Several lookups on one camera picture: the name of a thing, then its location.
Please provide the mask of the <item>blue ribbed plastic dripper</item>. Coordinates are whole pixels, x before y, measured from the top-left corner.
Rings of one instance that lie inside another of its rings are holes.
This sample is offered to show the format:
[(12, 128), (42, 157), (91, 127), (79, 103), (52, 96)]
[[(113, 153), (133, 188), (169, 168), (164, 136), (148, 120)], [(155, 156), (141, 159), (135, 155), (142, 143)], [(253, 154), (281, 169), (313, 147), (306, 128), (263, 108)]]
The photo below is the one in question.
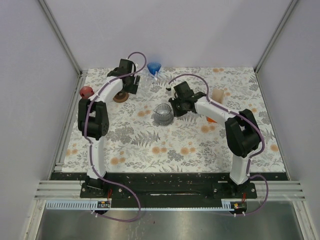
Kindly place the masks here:
[(162, 65), (158, 62), (149, 62), (147, 65), (147, 69), (152, 76), (156, 76), (156, 74), (160, 71)]

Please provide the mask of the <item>orange coffee filter box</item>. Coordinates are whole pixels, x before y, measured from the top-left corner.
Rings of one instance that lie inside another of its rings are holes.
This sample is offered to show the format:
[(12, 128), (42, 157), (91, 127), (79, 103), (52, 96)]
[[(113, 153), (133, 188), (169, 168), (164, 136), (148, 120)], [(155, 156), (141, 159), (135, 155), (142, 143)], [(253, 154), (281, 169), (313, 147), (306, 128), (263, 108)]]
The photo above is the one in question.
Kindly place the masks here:
[[(212, 91), (211, 99), (216, 101), (219, 104), (222, 104), (224, 100), (224, 96), (225, 96), (225, 92), (223, 89), (214, 88)], [(206, 120), (210, 123), (218, 123), (218, 121), (210, 117), (206, 117)]]

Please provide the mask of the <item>round wooden dripper holder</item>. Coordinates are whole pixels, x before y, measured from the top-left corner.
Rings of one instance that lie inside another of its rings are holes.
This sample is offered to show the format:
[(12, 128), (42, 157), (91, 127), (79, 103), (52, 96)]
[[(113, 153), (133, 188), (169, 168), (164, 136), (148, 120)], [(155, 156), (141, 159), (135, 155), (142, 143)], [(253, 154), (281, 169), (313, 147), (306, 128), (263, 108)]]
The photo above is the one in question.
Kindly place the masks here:
[(113, 97), (113, 101), (116, 103), (124, 103), (125, 101), (128, 100), (128, 98), (129, 98), (128, 92), (120, 91)]

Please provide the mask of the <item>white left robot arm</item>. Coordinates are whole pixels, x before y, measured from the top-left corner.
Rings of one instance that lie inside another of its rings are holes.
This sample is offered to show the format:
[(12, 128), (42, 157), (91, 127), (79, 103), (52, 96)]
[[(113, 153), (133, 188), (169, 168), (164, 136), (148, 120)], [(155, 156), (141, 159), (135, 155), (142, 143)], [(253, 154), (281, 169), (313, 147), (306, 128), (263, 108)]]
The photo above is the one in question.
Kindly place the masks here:
[(119, 66), (107, 74), (106, 83), (97, 92), (89, 86), (79, 91), (77, 126), (87, 140), (87, 176), (90, 180), (101, 179), (106, 174), (104, 139), (110, 126), (107, 104), (123, 103), (129, 94), (137, 93), (138, 72), (136, 64), (122, 59)]

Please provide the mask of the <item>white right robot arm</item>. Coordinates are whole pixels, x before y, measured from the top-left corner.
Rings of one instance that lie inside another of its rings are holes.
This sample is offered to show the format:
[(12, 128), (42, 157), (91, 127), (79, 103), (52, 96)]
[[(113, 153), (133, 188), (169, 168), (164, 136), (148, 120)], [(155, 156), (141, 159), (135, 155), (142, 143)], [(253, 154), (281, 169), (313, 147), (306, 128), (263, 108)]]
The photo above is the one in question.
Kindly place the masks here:
[(232, 152), (229, 177), (233, 182), (228, 184), (227, 191), (231, 197), (239, 198), (245, 193), (244, 183), (249, 179), (249, 154), (254, 153), (262, 141), (254, 115), (248, 109), (230, 111), (201, 91), (195, 93), (188, 90), (181, 93), (171, 89), (170, 92), (169, 102), (175, 117), (192, 112), (210, 118), (224, 127), (227, 146)]

